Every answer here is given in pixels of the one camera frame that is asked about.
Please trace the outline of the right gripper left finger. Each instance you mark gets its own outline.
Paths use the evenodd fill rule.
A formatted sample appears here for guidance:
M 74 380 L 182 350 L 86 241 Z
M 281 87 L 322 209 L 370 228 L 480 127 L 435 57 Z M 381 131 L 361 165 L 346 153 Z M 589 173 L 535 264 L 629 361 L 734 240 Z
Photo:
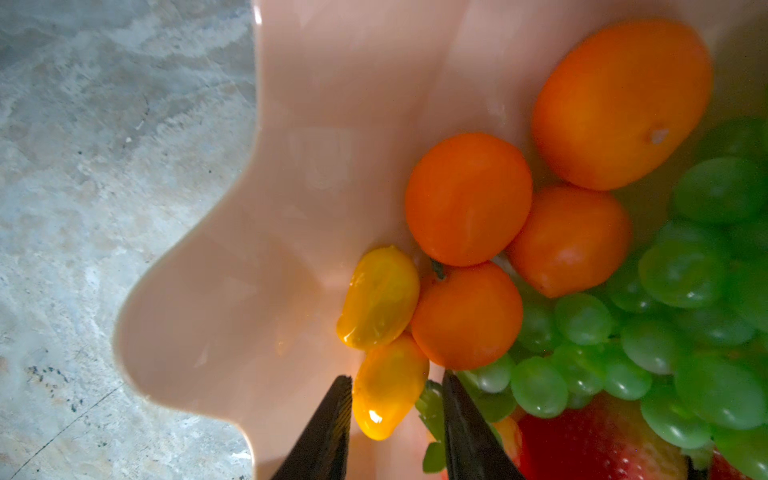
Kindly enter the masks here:
M 352 379 L 340 375 L 272 478 L 343 480 L 347 472 L 351 410 Z

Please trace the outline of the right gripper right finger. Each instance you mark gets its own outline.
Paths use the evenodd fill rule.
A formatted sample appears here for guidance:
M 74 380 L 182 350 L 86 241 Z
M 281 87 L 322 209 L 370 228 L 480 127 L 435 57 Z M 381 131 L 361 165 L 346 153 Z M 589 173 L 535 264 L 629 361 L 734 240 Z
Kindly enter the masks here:
M 524 480 L 452 371 L 444 372 L 442 387 L 448 478 Z

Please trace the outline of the yellow fake kumquat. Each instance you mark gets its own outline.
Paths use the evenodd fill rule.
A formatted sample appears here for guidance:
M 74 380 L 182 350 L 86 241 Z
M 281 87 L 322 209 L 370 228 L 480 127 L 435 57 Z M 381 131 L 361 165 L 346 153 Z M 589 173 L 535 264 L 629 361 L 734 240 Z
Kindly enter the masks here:
M 406 329 L 419 295 L 412 259 L 393 245 L 374 249 L 354 270 L 336 334 L 344 345 L 362 351 L 387 345 Z
M 408 332 L 369 351 L 352 389 L 361 431 L 376 441 L 390 437 L 419 399 L 429 371 L 429 359 Z

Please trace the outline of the orange fake tangerine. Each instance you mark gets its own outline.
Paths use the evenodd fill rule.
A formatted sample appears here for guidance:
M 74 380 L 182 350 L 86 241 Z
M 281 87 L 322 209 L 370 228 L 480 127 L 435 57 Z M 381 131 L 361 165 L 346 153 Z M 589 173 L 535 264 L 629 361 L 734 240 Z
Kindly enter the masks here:
M 537 192 L 505 253 L 513 269 L 549 299 L 605 282 L 627 258 L 632 221 L 607 192 L 568 184 Z
M 421 294 L 411 332 L 433 363 L 451 370 L 489 365 L 512 347 L 523 323 L 522 298 L 492 262 L 452 268 Z
M 692 27 L 668 19 L 610 25 L 553 70 L 535 102 L 532 136 L 561 179 L 615 190 L 672 155 L 712 90 L 713 62 Z
M 511 243 L 532 196 L 532 173 L 517 147 L 489 134 L 463 133 L 439 142 L 414 167 L 406 221 L 429 257 L 467 267 Z

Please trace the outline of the red fake strawberry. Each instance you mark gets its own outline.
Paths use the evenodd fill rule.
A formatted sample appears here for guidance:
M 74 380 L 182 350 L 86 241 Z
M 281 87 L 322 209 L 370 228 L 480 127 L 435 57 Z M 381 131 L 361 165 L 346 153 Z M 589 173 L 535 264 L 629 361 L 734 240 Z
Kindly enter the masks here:
M 686 479 L 688 461 L 645 422 L 638 401 L 599 394 L 552 419 L 526 415 L 522 432 L 530 479 Z
M 709 480 L 752 480 L 732 466 L 718 451 L 713 451 L 711 465 L 708 471 Z

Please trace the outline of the pink scalloped fruit bowl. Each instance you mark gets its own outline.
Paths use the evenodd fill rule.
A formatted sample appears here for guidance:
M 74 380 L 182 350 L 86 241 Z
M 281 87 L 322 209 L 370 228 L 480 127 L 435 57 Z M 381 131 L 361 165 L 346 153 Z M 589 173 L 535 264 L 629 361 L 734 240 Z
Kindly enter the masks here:
M 530 135 L 535 99 L 581 39 L 626 19 L 694 27 L 715 60 L 704 128 L 758 115 L 763 1 L 256 1 L 252 160 L 215 208 L 130 293 L 114 338 L 151 401 L 234 424 L 253 475 L 283 463 L 333 380 L 362 355 L 337 338 L 368 250 L 424 258 L 405 223 L 413 165 L 482 131 L 554 175 Z

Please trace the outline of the green fake grape bunch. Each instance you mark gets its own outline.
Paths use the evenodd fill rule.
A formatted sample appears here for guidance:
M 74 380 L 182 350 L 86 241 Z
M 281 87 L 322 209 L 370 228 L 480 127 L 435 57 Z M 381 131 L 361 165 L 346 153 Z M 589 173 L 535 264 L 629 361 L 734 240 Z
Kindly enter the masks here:
M 686 479 L 708 479 L 714 450 L 766 477 L 766 120 L 709 130 L 671 206 L 605 283 L 525 300 L 506 354 L 452 370 L 499 438 L 493 424 L 509 416 L 552 419 L 608 394 L 640 403 L 687 459 Z

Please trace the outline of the pale fake strawberry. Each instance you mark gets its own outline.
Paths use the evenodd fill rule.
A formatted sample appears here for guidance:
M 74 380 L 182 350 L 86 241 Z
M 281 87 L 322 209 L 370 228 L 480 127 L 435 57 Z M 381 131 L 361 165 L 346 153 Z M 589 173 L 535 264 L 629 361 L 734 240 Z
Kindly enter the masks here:
M 516 421 L 507 417 L 493 424 L 500 435 L 503 448 L 510 460 L 519 467 L 521 465 L 522 433 Z

